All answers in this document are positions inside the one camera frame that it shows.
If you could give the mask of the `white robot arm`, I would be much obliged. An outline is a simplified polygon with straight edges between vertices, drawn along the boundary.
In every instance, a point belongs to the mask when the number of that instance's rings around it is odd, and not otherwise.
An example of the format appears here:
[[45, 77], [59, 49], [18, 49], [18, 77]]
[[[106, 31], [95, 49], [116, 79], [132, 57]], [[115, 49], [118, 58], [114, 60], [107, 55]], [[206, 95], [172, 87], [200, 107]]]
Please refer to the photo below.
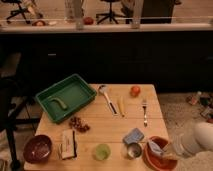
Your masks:
[[195, 124], [192, 130], [176, 136], [163, 151], [162, 157], [172, 160], [191, 158], [205, 151], [213, 152], [213, 123]]

